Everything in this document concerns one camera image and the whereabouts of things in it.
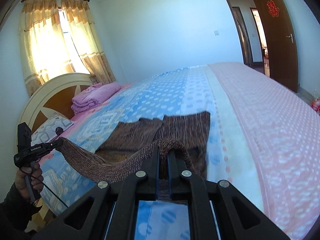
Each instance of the red object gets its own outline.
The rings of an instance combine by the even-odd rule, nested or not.
[[[314,100],[311,103],[311,107],[313,110],[315,110],[318,114],[320,114],[320,98]]]
[[[278,17],[279,8],[276,7],[275,2],[273,0],[270,0],[267,2],[267,5],[269,7],[269,13],[272,15],[272,17]]]

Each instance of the person's arm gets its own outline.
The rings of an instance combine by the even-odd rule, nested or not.
[[[39,163],[35,164],[35,169],[32,176],[43,181],[41,175],[42,170],[40,169]],[[31,168],[23,167],[22,170],[31,173]],[[22,171],[17,170],[15,182],[11,186],[4,202],[0,204],[4,215],[7,217],[12,227],[17,230],[25,230],[31,220],[31,216],[38,213],[41,209],[41,207],[36,207],[29,203],[30,196],[24,180],[25,176],[26,175]],[[43,189],[43,184],[36,179],[32,178],[31,184],[36,190],[41,191]]]

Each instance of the human hand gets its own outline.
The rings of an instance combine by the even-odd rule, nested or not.
[[[35,171],[31,174],[32,176],[38,178],[40,181],[43,181],[43,177],[42,177],[42,170],[40,168],[40,164],[38,162],[35,163]],[[23,170],[24,172],[30,174],[31,173],[31,168],[27,168],[27,167],[22,167],[21,170]],[[16,173],[16,178],[15,178],[15,185],[17,190],[19,191],[19,193],[21,194],[21,196],[25,199],[25,200],[29,200],[30,195],[29,195],[29,191],[25,182],[25,177],[26,174],[24,174],[22,171],[17,170]],[[34,178],[31,178],[31,185],[33,186],[34,189],[38,190],[38,192],[41,192],[43,190],[43,184]]]

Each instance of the pillow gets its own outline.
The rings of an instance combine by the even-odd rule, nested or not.
[[[31,136],[32,145],[53,141],[74,122],[59,115],[57,112],[45,121]]]

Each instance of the yellow curtain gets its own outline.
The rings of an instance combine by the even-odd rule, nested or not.
[[[25,1],[19,36],[23,76],[30,96],[50,79],[75,72],[64,41],[56,0]]]
[[[90,72],[92,81],[103,84],[115,81],[98,39],[88,2],[61,0],[61,7],[69,22],[73,43],[84,66]]]

